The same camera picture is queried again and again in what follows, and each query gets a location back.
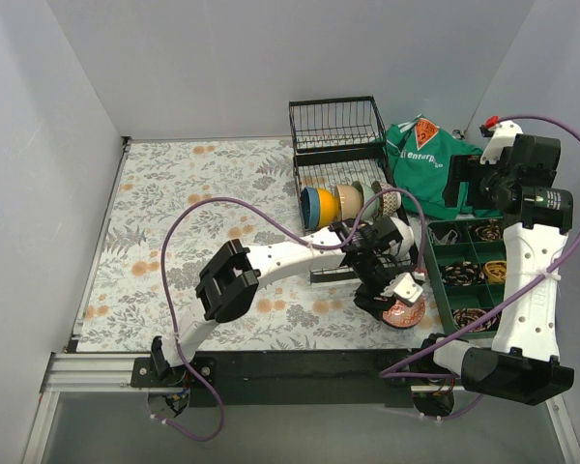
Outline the mint green bowl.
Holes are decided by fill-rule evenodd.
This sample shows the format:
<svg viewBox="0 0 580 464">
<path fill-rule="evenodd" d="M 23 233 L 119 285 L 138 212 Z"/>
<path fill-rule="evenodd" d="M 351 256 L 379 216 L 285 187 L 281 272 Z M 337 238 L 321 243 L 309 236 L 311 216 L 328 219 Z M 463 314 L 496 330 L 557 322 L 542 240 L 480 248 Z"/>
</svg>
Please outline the mint green bowl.
<svg viewBox="0 0 580 464">
<path fill-rule="evenodd" d="M 369 184 L 361 181 L 354 181 L 352 183 L 352 187 L 359 192 L 362 198 L 362 204 L 365 206 L 365 211 L 362 214 L 362 219 L 363 220 L 374 219 L 378 213 L 379 198 L 376 198 L 375 200 L 369 202 L 369 200 L 375 196 L 373 188 Z"/>
</svg>

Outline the white ribbed bowl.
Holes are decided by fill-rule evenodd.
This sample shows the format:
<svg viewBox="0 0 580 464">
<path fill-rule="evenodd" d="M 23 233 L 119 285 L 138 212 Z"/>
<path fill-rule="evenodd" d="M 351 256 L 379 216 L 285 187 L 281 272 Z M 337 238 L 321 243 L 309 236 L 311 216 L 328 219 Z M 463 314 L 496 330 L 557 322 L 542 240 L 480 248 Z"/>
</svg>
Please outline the white ribbed bowl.
<svg viewBox="0 0 580 464">
<path fill-rule="evenodd" d="M 412 228 L 398 217 L 389 217 L 394 226 L 393 238 L 390 241 L 389 253 L 395 259 L 404 258 L 415 244 Z"/>
</svg>

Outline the orange patterned bowl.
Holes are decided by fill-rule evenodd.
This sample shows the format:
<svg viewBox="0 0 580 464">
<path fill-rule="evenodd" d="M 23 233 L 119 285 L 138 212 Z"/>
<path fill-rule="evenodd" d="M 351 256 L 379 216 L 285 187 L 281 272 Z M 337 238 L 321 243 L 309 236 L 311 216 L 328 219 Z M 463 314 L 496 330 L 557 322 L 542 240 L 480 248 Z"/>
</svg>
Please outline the orange patterned bowl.
<svg viewBox="0 0 580 464">
<path fill-rule="evenodd" d="M 403 302 L 395 303 L 382 314 L 382 322 L 396 329 L 410 329 L 415 327 L 425 314 L 425 299 L 419 297 L 412 305 Z"/>
</svg>

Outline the brown patterned bowl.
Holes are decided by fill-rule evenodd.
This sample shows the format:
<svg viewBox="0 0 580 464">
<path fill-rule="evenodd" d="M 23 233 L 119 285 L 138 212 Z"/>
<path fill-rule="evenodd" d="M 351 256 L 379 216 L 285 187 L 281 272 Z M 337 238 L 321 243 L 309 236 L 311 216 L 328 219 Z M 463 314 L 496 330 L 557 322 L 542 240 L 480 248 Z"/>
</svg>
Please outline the brown patterned bowl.
<svg viewBox="0 0 580 464">
<path fill-rule="evenodd" d="M 391 184 L 378 180 L 372 182 L 371 188 L 375 193 L 385 191 L 379 197 L 377 218 L 394 216 L 401 206 L 401 194 L 397 191 L 391 191 Z"/>
</svg>

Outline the cream bowl with yellow stripe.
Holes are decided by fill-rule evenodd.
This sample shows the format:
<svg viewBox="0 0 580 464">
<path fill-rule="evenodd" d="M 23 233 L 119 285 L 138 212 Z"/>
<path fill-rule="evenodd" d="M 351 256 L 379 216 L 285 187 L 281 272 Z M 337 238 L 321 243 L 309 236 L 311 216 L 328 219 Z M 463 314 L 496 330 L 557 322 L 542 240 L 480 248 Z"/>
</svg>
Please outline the cream bowl with yellow stripe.
<svg viewBox="0 0 580 464">
<path fill-rule="evenodd" d="M 319 214 L 317 227 L 323 228 L 329 226 L 337 220 L 339 214 L 339 204 L 336 197 L 328 190 L 318 188 L 316 190 L 319 202 Z"/>
</svg>

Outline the blue bowl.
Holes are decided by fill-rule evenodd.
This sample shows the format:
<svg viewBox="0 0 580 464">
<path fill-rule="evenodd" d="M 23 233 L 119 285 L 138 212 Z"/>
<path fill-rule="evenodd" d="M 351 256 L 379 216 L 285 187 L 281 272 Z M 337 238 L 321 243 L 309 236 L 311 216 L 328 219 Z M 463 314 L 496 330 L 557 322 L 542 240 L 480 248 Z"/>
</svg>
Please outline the blue bowl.
<svg viewBox="0 0 580 464">
<path fill-rule="evenodd" d="M 318 190 L 305 187 L 301 191 L 301 212 L 306 230 L 315 230 L 320 218 L 320 200 Z"/>
</svg>

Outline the black wire dish rack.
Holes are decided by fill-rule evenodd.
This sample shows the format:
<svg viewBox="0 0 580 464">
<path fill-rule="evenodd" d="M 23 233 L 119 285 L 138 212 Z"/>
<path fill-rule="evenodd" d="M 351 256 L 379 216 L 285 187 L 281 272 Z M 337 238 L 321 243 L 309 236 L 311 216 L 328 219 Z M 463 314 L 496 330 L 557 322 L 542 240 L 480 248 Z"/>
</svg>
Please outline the black wire dish rack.
<svg viewBox="0 0 580 464">
<path fill-rule="evenodd" d="M 305 187 L 334 195 L 337 184 L 373 181 L 393 186 L 385 151 L 385 126 L 371 96 L 290 101 L 293 170 L 301 210 Z M 362 219 L 362 205 L 357 218 Z M 409 223 L 401 204 L 392 217 Z M 372 223 L 377 220 L 363 220 Z"/>
</svg>

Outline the cream ceramic bowl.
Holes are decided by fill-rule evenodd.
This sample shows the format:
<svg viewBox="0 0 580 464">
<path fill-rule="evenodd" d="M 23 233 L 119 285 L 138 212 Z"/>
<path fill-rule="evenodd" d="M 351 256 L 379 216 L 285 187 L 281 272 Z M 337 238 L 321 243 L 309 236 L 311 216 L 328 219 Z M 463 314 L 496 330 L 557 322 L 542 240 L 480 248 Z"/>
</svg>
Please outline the cream ceramic bowl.
<svg viewBox="0 0 580 464">
<path fill-rule="evenodd" d="M 334 186 L 334 198 L 337 203 L 337 220 L 356 218 L 363 206 L 363 198 L 359 191 L 351 185 L 337 184 Z"/>
</svg>

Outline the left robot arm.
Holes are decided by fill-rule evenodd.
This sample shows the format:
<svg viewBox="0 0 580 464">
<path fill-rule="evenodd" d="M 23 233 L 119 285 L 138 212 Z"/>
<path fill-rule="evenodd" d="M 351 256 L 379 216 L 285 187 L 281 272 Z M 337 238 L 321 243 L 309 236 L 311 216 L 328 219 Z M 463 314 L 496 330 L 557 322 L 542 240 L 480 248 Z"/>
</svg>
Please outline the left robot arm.
<svg viewBox="0 0 580 464">
<path fill-rule="evenodd" d="M 336 221 L 308 236 L 267 246 L 225 243 L 200 272 L 186 312 L 171 317 L 171 334 L 154 338 L 153 374 L 167 387 L 179 385 L 187 363 L 218 325 L 243 317 L 258 291 L 290 276 L 348 266 L 361 282 L 355 296 L 359 308 L 381 315 L 396 303 L 413 305 L 421 286 L 411 268 L 396 265 L 395 259 L 414 242 L 405 222 L 382 217 L 374 223 Z"/>
</svg>

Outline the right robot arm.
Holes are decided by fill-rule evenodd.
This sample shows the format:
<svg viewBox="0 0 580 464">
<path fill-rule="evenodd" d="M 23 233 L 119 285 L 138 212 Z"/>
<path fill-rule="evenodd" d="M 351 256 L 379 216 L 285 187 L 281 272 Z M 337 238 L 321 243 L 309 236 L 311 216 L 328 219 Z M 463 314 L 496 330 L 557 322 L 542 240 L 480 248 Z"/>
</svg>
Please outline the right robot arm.
<svg viewBox="0 0 580 464">
<path fill-rule="evenodd" d="M 449 183 L 469 184 L 471 204 L 503 216 L 507 273 L 504 308 L 489 348 L 454 340 L 422 355 L 420 377 L 440 384 L 457 375 L 468 392 L 538 405 L 569 390 L 574 371 L 560 364 L 555 313 L 562 256 L 572 227 L 573 197 L 554 188 L 561 143 L 518 133 L 480 160 L 456 162 Z"/>
</svg>

